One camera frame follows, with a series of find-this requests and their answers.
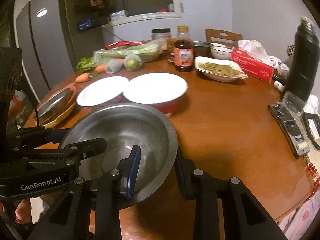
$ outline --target chair backrest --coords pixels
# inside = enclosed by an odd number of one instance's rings
[[[238,41],[242,40],[242,35],[238,33],[227,32],[223,30],[206,29],[205,37],[207,42],[216,42],[226,46],[237,47]],[[215,41],[212,38],[223,39],[228,41],[237,41],[236,43],[228,43],[223,41]]]

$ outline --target pink cloth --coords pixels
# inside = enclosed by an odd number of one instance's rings
[[[320,208],[320,191],[309,201],[283,218],[278,226],[288,240],[299,240],[306,232]]]

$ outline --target stainless steel bowl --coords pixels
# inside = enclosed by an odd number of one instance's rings
[[[44,102],[38,108],[39,124],[45,123],[55,116],[68,102],[71,95],[70,88],[66,88]]]
[[[193,53],[195,57],[208,57],[212,44],[204,41],[193,41]]]
[[[75,123],[59,148],[79,141],[104,138],[105,153],[81,161],[79,175],[99,178],[127,158],[133,145],[141,147],[141,161],[134,194],[119,203],[119,209],[135,205],[154,193],[164,182],[177,154],[177,134],[169,119],[157,109],[136,103],[106,106]]]

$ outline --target green fruit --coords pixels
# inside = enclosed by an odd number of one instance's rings
[[[140,62],[135,58],[130,58],[125,63],[125,67],[130,70],[137,70],[140,68]]]

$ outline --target window frame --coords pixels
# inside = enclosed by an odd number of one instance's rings
[[[106,28],[121,25],[121,24],[152,20],[152,19],[182,18],[183,6],[181,3],[181,0],[173,0],[173,7],[174,7],[173,12],[163,12],[163,13],[155,12],[155,13],[146,13],[146,14],[128,16],[125,18],[110,21],[108,22],[108,24],[102,25],[102,28],[106,29]]]

